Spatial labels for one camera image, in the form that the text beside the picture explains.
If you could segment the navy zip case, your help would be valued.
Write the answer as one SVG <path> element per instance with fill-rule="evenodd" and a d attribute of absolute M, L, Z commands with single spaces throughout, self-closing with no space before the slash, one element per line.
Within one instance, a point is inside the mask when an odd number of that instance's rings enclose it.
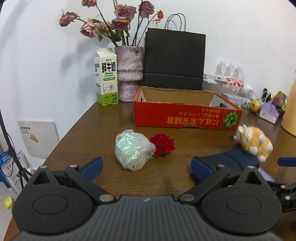
<path fill-rule="evenodd" d="M 256 156 L 252 156 L 243 149 L 196 157 L 196 159 L 211 169 L 215 168 L 218 164 L 222 164 L 229 167 L 232 171 L 243 171 L 248 166 L 259 168 L 260 165 Z"/>

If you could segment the yellow white plush toy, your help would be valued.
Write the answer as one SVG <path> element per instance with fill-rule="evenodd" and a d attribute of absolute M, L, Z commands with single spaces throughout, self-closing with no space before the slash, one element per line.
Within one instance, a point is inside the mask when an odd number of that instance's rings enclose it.
<path fill-rule="evenodd" d="M 233 139 L 245 152 L 255 156 L 260 163 L 264 163 L 273 151 L 271 140 L 255 126 L 238 126 Z"/>

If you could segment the iridescent plastic bag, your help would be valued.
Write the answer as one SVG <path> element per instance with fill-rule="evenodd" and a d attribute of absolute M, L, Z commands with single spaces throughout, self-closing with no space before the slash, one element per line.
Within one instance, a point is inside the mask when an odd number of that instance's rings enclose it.
<path fill-rule="evenodd" d="M 124 169 L 137 171 L 143 168 L 156 151 L 156 146 L 141 133 L 124 130 L 115 138 L 115 156 Z"/>

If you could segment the red rose flower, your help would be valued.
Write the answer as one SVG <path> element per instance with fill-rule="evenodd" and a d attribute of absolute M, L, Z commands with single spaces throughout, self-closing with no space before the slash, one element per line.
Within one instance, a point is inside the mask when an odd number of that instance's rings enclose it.
<path fill-rule="evenodd" d="M 159 156 L 165 156 L 176 149 L 175 140 L 163 133 L 154 135 L 153 137 L 149 138 L 149 141 L 156 146 L 156 151 L 154 152 L 152 159 Z"/>

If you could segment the colourful snack packet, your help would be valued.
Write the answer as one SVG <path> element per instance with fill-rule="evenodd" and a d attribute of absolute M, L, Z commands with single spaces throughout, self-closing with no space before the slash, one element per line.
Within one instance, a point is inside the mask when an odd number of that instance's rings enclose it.
<path fill-rule="evenodd" d="M 276 109 L 280 116 L 285 114 L 285 110 L 287 107 L 288 97 L 282 92 L 279 91 L 274 97 L 273 102 L 276 106 Z"/>

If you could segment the black charger plug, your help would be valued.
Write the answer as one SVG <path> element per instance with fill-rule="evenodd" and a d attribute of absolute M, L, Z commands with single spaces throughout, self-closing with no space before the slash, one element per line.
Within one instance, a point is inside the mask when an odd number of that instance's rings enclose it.
<path fill-rule="evenodd" d="M 269 102 L 271 101 L 272 98 L 273 98 L 273 94 L 270 91 L 268 91 L 267 88 L 264 88 L 261 96 L 262 102 L 264 103 Z"/>

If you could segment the small white tin box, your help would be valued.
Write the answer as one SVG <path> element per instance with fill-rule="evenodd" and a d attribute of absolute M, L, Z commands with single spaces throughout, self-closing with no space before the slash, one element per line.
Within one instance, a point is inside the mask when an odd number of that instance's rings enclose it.
<path fill-rule="evenodd" d="M 225 97 L 227 100 L 238 106 L 239 108 L 242 105 L 243 98 L 234 94 L 229 93 L 222 93 L 222 96 Z"/>

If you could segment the red cardboard box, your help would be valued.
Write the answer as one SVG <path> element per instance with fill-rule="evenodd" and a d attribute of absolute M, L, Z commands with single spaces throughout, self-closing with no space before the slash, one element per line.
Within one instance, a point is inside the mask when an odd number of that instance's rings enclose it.
<path fill-rule="evenodd" d="M 134 99 L 136 126 L 236 130 L 242 112 L 211 91 L 142 86 Z"/>

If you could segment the white round desk device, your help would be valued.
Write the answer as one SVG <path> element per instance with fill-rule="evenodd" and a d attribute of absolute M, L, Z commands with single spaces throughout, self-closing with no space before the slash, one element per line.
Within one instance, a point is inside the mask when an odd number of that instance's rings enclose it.
<path fill-rule="evenodd" d="M 241 96 L 243 98 L 242 103 L 247 104 L 248 100 L 251 99 L 253 95 L 254 95 L 253 88 L 248 84 L 243 85 L 243 88 L 241 89 Z"/>

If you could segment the right water bottle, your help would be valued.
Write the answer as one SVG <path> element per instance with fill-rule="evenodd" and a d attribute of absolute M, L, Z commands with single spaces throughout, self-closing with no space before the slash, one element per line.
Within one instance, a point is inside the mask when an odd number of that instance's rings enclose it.
<path fill-rule="evenodd" d="M 237 68 L 234 70 L 233 77 L 235 79 L 236 94 L 238 96 L 241 96 L 242 89 L 244 86 L 244 79 L 245 79 L 243 69 L 241 66 L 237 66 Z"/>

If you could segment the white pink flat carton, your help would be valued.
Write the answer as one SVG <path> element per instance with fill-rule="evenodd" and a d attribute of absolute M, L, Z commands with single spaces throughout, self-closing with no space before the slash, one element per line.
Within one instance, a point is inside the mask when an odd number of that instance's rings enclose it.
<path fill-rule="evenodd" d="M 217 75 L 211 75 L 211 74 L 203 74 L 203 79 L 209 83 L 209 84 L 218 84 L 219 82 L 227 82 L 227 77 L 225 77 L 226 79 L 224 80 L 224 78 L 220 78 Z"/>

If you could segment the milk carton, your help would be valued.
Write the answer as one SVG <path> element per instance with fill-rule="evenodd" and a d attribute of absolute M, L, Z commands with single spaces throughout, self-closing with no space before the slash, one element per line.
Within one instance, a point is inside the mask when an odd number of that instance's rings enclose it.
<path fill-rule="evenodd" d="M 112 48 L 98 48 L 94 57 L 97 102 L 101 106 L 117 104 L 117 56 Z"/>

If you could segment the black paper bag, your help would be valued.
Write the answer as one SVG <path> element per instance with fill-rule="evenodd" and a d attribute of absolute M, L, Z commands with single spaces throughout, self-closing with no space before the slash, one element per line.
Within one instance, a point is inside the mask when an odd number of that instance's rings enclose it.
<path fill-rule="evenodd" d="M 144 86 L 202 89 L 205 34 L 148 28 L 144 46 Z"/>

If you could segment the purple textured vase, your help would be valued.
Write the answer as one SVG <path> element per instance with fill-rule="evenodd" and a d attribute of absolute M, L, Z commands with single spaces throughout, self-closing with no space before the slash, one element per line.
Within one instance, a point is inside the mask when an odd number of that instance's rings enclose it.
<path fill-rule="evenodd" d="M 117 80 L 119 101 L 133 102 L 143 79 L 144 48 L 119 46 L 114 48 L 117 56 Z"/>

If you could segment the dried pink roses bouquet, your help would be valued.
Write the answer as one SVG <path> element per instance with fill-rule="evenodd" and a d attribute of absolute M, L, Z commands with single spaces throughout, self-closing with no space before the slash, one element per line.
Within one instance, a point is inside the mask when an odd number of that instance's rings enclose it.
<path fill-rule="evenodd" d="M 102 41 L 108 38 L 115 47 L 118 42 L 123 46 L 138 47 L 143 36 L 139 37 L 140 27 L 147 21 L 145 30 L 150 23 L 158 24 L 164 18 L 162 10 L 156 11 L 150 1 L 141 1 L 138 6 L 128 6 L 113 1 L 115 18 L 107 21 L 98 6 L 98 1 L 81 1 L 83 7 L 96 8 L 99 14 L 95 18 L 83 20 L 72 11 L 63 12 L 60 19 L 60 27 L 67 27 L 71 23 L 80 21 L 83 25 L 80 27 L 80 33 L 88 38 L 97 38 Z"/>

